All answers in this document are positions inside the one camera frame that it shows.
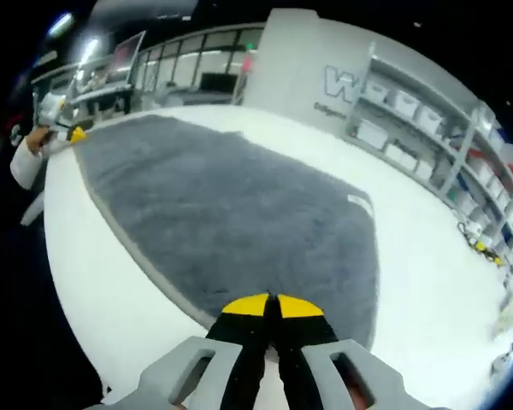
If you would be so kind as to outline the person's left hand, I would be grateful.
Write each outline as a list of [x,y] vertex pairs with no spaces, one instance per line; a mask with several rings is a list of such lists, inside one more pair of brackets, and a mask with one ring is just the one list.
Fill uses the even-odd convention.
[[50,129],[46,126],[39,126],[30,131],[24,138],[28,150],[36,155],[46,144]]

